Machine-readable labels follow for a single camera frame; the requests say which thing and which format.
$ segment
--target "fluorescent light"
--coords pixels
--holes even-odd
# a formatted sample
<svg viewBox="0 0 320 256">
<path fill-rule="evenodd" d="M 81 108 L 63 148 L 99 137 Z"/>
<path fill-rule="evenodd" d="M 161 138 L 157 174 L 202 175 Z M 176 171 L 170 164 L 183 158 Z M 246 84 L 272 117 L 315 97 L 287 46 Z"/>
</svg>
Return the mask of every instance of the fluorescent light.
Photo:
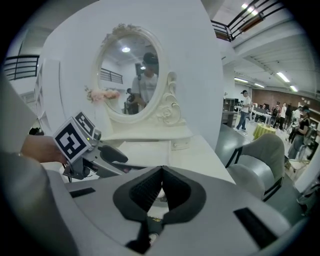
<svg viewBox="0 0 320 256">
<path fill-rule="evenodd" d="M 284 74 L 282 74 L 281 72 L 278 72 L 277 75 L 278 75 L 279 77 L 281 77 L 281 78 L 283 79 L 283 81 L 285 81 L 286 83 L 289 83 L 289 82 L 290 82 L 289 79 L 286 78 L 286 76 L 285 76 Z"/>
<path fill-rule="evenodd" d="M 244 82 L 244 83 L 248 83 L 248 81 L 240 79 L 240 78 L 236 78 L 236 77 L 234 78 L 234 80 L 237 80 L 237 81 L 240 81 L 240 82 Z"/>
<path fill-rule="evenodd" d="M 123 51 L 124 53 L 128 53 L 128 52 L 130 52 L 130 48 L 129 47 L 123 47 L 121 49 L 121 51 Z"/>
<path fill-rule="evenodd" d="M 260 85 L 260 84 L 257 84 L 255 83 L 256 86 L 259 86 L 259 87 L 262 87 L 262 88 L 265 88 L 264 86 Z"/>
<path fill-rule="evenodd" d="M 291 85 L 290 86 L 290 88 L 292 89 L 292 91 L 294 91 L 294 92 L 297 92 L 298 90 L 297 90 L 297 88 L 296 87 L 294 87 L 293 85 Z"/>
<path fill-rule="evenodd" d="M 241 7 L 243 9 L 246 9 L 248 7 L 248 5 L 246 3 L 244 3 L 243 5 L 241 5 Z M 250 6 L 247 11 L 252 13 L 253 15 L 257 15 L 258 14 L 258 11 L 256 11 L 252 6 Z"/>
</svg>

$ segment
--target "gray chair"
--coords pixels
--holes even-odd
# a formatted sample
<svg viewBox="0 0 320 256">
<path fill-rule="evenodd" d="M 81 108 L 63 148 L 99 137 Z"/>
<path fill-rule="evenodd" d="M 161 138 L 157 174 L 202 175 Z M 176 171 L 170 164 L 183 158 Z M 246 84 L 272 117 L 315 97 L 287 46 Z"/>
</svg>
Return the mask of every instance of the gray chair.
<svg viewBox="0 0 320 256">
<path fill-rule="evenodd" d="M 238 186 L 266 201 L 281 187 L 285 176 L 284 143 L 277 135 L 264 134 L 235 149 L 225 167 Z"/>
</svg>

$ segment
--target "person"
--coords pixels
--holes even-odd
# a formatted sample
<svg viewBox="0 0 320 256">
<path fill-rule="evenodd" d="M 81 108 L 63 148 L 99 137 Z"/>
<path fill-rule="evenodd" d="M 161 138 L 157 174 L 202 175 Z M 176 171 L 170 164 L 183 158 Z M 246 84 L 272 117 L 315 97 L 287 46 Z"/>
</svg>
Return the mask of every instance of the person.
<svg viewBox="0 0 320 256">
<path fill-rule="evenodd" d="M 240 121 L 239 121 L 237 127 L 233 128 L 233 129 L 236 130 L 236 131 L 239 131 L 239 128 L 241 127 L 242 131 L 247 133 L 246 132 L 246 117 L 249 114 L 249 107 L 251 105 L 251 99 L 250 99 L 250 97 L 248 95 L 247 90 L 243 90 L 241 92 L 241 94 L 243 95 L 244 100 L 243 100 L 243 104 L 242 104 L 242 108 L 241 108 Z"/>
<path fill-rule="evenodd" d="M 310 125 L 310 116 L 309 116 L 309 107 L 304 105 L 302 107 L 302 117 L 303 119 L 300 121 L 299 126 L 297 126 L 295 130 L 295 138 L 291 147 L 288 151 L 289 159 L 296 159 L 298 152 L 301 151 L 301 147 L 304 144 L 304 136 L 308 131 L 308 126 Z"/>
<path fill-rule="evenodd" d="M 284 102 L 282 104 L 282 108 L 281 108 L 281 112 L 280 112 L 280 130 L 283 131 L 284 130 L 284 122 L 286 119 L 286 111 L 287 111 L 287 107 L 286 107 L 286 103 Z"/>
<path fill-rule="evenodd" d="M 284 130 L 288 129 L 291 123 L 291 119 L 292 119 L 292 105 L 290 103 L 285 111 L 285 120 L 284 120 L 284 127 L 283 127 Z"/>
<path fill-rule="evenodd" d="M 295 133 L 295 127 L 300 123 L 300 115 L 301 115 L 301 110 L 302 107 L 299 106 L 296 110 L 293 111 L 292 113 L 292 119 L 291 119 L 291 124 L 289 125 L 289 127 L 287 128 L 288 130 L 292 127 L 292 131 L 289 135 L 289 138 L 285 139 L 286 141 L 289 141 L 290 143 L 294 142 L 294 139 L 296 137 L 296 133 Z"/>
<path fill-rule="evenodd" d="M 132 93 L 134 94 L 134 103 L 139 104 L 140 109 L 144 109 L 155 93 L 158 76 L 155 71 L 158 68 L 158 57 L 147 52 L 143 56 L 142 64 L 145 70 L 142 74 L 137 75 L 132 81 Z"/>
<path fill-rule="evenodd" d="M 40 163 L 60 162 L 67 164 L 67 159 L 50 136 L 27 135 L 21 151 L 23 156 Z"/>
<path fill-rule="evenodd" d="M 264 113 L 266 113 L 266 112 L 267 112 L 266 104 L 263 104 L 263 105 L 261 106 L 261 109 L 265 111 Z M 265 122 L 266 122 L 266 117 L 263 116 L 263 115 L 260 115 L 260 116 L 258 117 L 258 120 L 261 120 L 261 122 L 265 123 Z"/>
<path fill-rule="evenodd" d="M 135 102 L 135 95 L 132 93 L 131 88 L 126 90 L 126 93 L 129 94 L 128 98 L 126 99 L 125 105 L 129 115 L 138 114 L 139 106 L 138 103 Z"/>
<path fill-rule="evenodd" d="M 281 115 L 280 102 L 277 101 L 276 105 L 272 109 L 272 116 L 275 117 L 273 128 L 276 128 L 277 123 L 280 122 L 280 115 Z"/>
</svg>

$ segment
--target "table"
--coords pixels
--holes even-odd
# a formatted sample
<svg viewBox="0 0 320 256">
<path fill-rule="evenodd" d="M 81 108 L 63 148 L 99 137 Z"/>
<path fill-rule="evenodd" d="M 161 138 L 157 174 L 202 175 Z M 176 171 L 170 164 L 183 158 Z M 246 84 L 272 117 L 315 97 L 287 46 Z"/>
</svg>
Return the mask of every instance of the table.
<svg viewBox="0 0 320 256">
<path fill-rule="evenodd" d="M 255 141 L 258 139 L 260 136 L 264 134 L 276 134 L 276 130 L 273 129 L 272 127 L 266 127 L 265 124 L 258 123 L 256 126 L 254 132 L 253 132 L 253 140 Z"/>
<path fill-rule="evenodd" d="M 270 123 L 270 119 L 271 119 L 272 115 L 260 113 L 260 112 L 255 111 L 255 110 L 253 110 L 252 112 L 255 113 L 255 114 L 258 115 L 258 116 L 264 116 L 264 117 L 266 117 L 266 118 L 265 118 L 265 124 L 269 124 L 269 123 Z"/>
</svg>

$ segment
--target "black railing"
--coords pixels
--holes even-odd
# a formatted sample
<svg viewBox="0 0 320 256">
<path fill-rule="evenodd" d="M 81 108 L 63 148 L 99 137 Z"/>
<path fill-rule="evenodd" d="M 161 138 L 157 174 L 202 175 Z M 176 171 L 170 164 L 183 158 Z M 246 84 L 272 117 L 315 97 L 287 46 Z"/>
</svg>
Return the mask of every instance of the black railing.
<svg viewBox="0 0 320 256">
<path fill-rule="evenodd" d="M 214 20 L 211 23 L 217 38 L 231 42 L 283 8 L 285 7 L 280 0 L 253 0 L 228 25 Z"/>
<path fill-rule="evenodd" d="M 122 75 L 104 68 L 101 68 L 100 79 L 118 84 L 123 84 Z"/>
<path fill-rule="evenodd" d="M 39 55 L 20 55 L 7 57 L 3 70 L 8 80 L 36 77 Z"/>
</svg>

